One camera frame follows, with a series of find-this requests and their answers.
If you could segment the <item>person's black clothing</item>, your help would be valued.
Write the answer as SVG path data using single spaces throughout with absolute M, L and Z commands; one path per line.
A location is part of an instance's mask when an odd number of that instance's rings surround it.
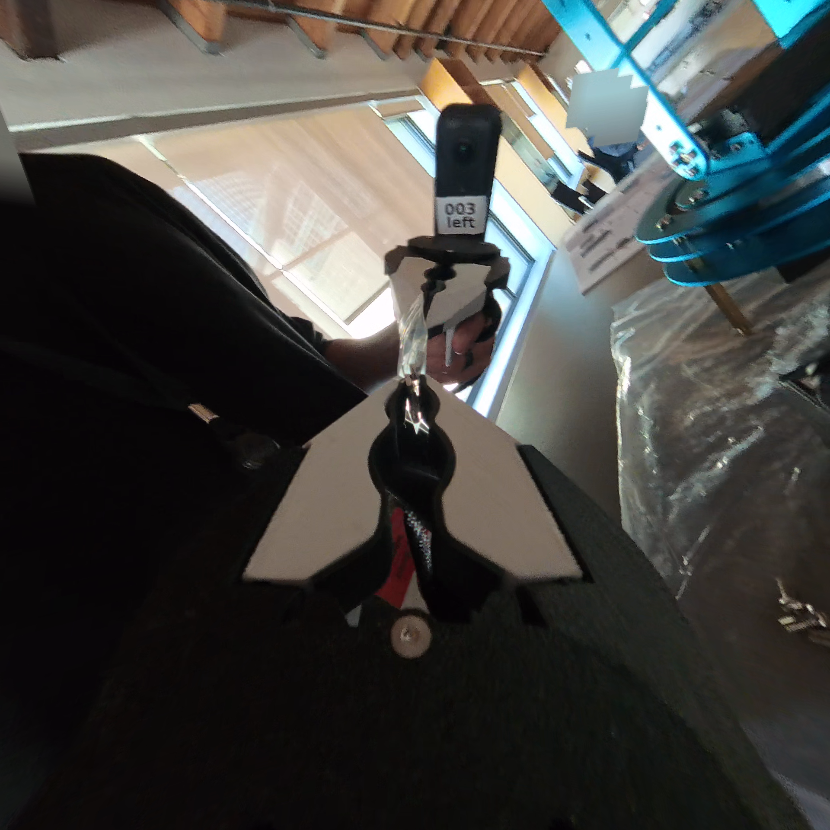
M 161 187 L 106 158 L 23 153 L 2 203 L 2 828 L 86 719 L 160 567 L 242 491 L 200 403 L 301 445 L 364 399 L 330 339 Z M 192 395 L 146 406 L 9 345 Z

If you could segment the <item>large glass window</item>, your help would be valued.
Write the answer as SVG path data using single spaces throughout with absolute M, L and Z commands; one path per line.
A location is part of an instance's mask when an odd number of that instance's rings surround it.
M 329 338 L 393 322 L 387 251 L 432 224 L 437 112 L 420 99 L 141 135 L 172 195 Z

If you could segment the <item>thin metal ceiling rail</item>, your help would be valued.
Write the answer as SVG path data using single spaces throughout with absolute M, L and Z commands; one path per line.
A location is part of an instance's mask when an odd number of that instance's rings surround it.
M 478 61 L 536 61 L 560 27 L 542 2 L 153 2 L 205 48 L 219 47 L 232 17 L 290 27 L 317 57 L 337 32 L 365 38 L 379 57 L 444 51 Z

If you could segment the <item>loose silver screws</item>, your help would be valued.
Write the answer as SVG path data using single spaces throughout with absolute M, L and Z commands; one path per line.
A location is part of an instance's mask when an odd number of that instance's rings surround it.
M 805 634 L 812 641 L 828 642 L 828 615 L 815 608 L 811 603 L 806 603 L 792 596 L 785 588 L 781 578 L 776 578 L 775 583 L 779 591 L 777 598 L 779 606 L 778 625 L 787 633 Z

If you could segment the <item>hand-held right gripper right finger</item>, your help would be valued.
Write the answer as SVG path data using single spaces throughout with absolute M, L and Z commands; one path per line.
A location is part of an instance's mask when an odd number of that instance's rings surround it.
M 583 578 L 518 443 L 443 388 L 435 425 L 450 441 L 454 469 L 441 495 L 451 536 L 515 582 Z

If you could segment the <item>large clear plastic bag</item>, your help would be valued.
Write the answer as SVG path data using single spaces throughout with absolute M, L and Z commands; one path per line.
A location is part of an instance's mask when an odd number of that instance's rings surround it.
M 785 632 L 776 578 L 828 615 L 828 276 L 731 294 L 750 335 L 668 281 L 614 309 L 621 515 L 689 613 Z

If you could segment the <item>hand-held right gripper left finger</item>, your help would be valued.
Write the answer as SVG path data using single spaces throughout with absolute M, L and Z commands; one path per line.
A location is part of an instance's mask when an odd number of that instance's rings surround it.
M 373 537 L 382 507 L 368 455 L 389 426 L 386 405 L 397 386 L 386 383 L 306 443 L 245 581 L 308 585 Z

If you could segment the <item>person's left hand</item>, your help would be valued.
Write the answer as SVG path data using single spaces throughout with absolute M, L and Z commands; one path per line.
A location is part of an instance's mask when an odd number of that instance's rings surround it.
M 442 385 L 474 382 L 492 362 L 495 334 L 485 312 L 463 320 L 452 337 L 441 333 L 428 340 L 425 374 Z

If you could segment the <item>blue toy robot arm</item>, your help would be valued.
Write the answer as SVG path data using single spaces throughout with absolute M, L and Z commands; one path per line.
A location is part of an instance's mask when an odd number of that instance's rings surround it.
M 634 237 L 673 283 L 701 286 L 738 330 L 722 284 L 828 255 L 828 2 L 754 2 L 773 59 L 727 103 L 690 120 L 660 91 L 637 50 L 677 2 L 659 2 L 621 40 L 593 2 L 545 2 L 594 70 L 646 90 L 641 129 L 674 179 Z

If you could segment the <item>assembly instruction manual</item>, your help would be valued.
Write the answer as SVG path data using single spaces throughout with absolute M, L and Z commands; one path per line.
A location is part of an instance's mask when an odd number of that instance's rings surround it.
M 660 193 L 679 180 L 668 169 L 639 169 L 565 234 L 559 251 L 573 266 L 582 295 L 644 249 L 635 238 L 638 223 Z

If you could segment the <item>person's left forearm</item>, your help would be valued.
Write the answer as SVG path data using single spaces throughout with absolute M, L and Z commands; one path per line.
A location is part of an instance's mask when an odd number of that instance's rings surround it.
M 338 338 L 323 347 L 324 358 L 366 393 L 398 376 L 399 332 L 395 325 L 366 338 Z

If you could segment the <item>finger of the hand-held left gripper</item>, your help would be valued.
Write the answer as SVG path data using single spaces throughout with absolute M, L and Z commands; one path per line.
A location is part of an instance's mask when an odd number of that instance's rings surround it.
M 450 329 L 481 312 L 491 284 L 500 279 L 500 257 L 486 262 L 433 266 L 433 328 Z
M 401 324 L 416 300 L 424 299 L 423 285 L 431 296 L 425 320 L 428 328 L 447 328 L 451 319 L 451 292 L 449 284 L 432 285 L 426 273 L 435 263 L 423 258 L 403 258 L 398 270 L 390 275 L 395 319 Z

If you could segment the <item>black office chair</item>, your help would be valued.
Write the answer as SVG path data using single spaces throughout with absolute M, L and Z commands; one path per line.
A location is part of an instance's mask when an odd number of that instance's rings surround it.
M 570 188 L 561 181 L 556 181 L 550 190 L 550 196 L 562 208 L 579 216 L 583 216 L 586 212 L 594 208 L 594 203 L 588 196 Z

